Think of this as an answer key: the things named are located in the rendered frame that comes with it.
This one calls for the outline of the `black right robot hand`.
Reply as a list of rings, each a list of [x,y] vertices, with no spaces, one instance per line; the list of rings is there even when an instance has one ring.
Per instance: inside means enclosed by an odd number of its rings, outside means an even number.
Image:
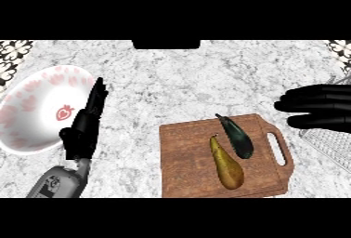
[[[289,89],[274,102],[281,112],[299,112],[286,118],[298,129],[327,129],[351,134],[351,85],[312,85]]]

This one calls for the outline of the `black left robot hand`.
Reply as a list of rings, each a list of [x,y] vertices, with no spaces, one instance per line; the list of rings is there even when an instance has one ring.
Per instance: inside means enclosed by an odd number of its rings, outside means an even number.
[[[90,159],[95,150],[100,118],[107,97],[103,78],[98,77],[88,93],[87,106],[75,115],[70,127],[60,129],[66,159]]]

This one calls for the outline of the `brown wooden cutting board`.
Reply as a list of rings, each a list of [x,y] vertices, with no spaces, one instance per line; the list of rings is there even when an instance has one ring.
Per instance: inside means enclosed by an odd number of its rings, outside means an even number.
[[[293,160],[283,134],[255,113],[231,118],[253,144],[253,154],[239,159],[243,185],[230,190],[219,182],[209,149],[216,136],[227,152],[233,151],[216,119],[159,126],[163,197],[265,197],[287,192]]]

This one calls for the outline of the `yellow pear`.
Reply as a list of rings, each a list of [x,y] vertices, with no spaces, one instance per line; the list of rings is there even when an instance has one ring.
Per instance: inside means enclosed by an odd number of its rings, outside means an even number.
[[[243,168],[225,152],[216,135],[209,138],[209,149],[216,166],[218,179],[228,190],[236,190],[243,185]]]

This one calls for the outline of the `white bowl with pink print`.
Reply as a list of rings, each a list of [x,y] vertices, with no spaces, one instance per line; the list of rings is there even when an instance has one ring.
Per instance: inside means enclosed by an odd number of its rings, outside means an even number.
[[[95,79],[72,65],[59,65],[28,76],[0,101],[0,148],[32,155],[62,144],[59,131],[85,107]]]

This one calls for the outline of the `dark green eggplant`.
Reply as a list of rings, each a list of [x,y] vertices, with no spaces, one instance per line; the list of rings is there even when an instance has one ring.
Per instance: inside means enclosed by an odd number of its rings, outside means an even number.
[[[224,133],[227,134],[228,142],[236,155],[241,159],[247,159],[253,154],[253,145],[249,136],[227,116],[221,116],[218,114],[215,114],[215,116],[219,119]]]

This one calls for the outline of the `black appliance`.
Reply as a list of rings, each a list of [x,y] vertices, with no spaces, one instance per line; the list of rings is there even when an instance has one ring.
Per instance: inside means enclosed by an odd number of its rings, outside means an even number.
[[[199,40],[132,40],[135,49],[196,49]]]

